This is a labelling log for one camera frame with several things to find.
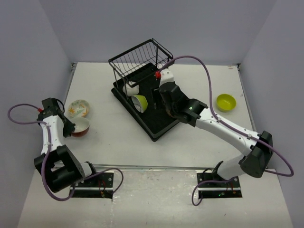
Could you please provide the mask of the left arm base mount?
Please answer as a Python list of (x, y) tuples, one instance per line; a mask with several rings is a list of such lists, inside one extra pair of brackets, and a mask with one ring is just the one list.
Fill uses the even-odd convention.
[(72, 198), (113, 199), (112, 171), (84, 180), (76, 185)]

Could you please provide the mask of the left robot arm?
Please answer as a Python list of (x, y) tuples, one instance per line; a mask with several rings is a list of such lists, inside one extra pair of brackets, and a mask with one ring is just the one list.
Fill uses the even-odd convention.
[(80, 163), (64, 144), (64, 139), (73, 134), (86, 134), (88, 120), (69, 120), (58, 102), (56, 98), (42, 101), (43, 110), (38, 114), (37, 121), (43, 131), (43, 148), (41, 155), (34, 159), (35, 168), (53, 193), (79, 181), (89, 187), (95, 186), (99, 175), (93, 165), (88, 161)]

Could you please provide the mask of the yellow green bowl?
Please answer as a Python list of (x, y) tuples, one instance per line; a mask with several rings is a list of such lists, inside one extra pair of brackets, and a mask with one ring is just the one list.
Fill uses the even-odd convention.
[(235, 109), (237, 102), (229, 94), (220, 94), (216, 99), (216, 105), (221, 112), (230, 112)]

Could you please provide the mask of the red floral bowl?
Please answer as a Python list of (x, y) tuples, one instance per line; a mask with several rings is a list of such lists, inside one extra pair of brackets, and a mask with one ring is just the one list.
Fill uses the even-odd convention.
[(70, 120), (75, 124), (75, 130), (72, 132), (73, 137), (82, 137), (87, 134), (90, 128), (89, 121), (84, 117), (75, 117)]

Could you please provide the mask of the green white bowl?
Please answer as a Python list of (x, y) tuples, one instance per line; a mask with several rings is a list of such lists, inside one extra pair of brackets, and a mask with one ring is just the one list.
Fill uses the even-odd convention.
[(148, 101), (145, 96), (143, 95), (132, 95), (131, 100), (135, 109), (140, 112), (144, 113), (148, 108)]

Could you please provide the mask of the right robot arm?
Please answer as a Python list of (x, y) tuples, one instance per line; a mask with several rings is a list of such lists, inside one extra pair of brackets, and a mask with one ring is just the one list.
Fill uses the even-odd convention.
[(241, 154), (228, 161), (220, 161), (212, 171), (212, 182), (224, 186), (228, 180), (247, 174), (261, 178), (272, 157), (266, 144), (273, 144), (272, 135), (266, 131), (258, 134), (246, 131), (240, 126), (224, 120), (227, 126), (212, 114), (203, 102), (188, 98), (174, 82), (168, 82), (152, 90), (152, 97), (157, 108), (165, 108), (168, 115), (181, 123), (200, 128), (226, 141)]

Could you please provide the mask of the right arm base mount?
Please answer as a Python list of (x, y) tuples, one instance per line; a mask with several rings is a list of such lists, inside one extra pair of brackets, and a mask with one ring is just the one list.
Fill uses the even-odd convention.
[(241, 198), (239, 178), (227, 183), (204, 183), (198, 187), (199, 199)]

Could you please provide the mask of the white orange leaf bowl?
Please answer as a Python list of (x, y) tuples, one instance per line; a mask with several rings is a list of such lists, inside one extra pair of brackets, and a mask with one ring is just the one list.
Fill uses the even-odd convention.
[(73, 101), (68, 109), (67, 115), (69, 118), (86, 117), (90, 111), (90, 104), (86, 100)]

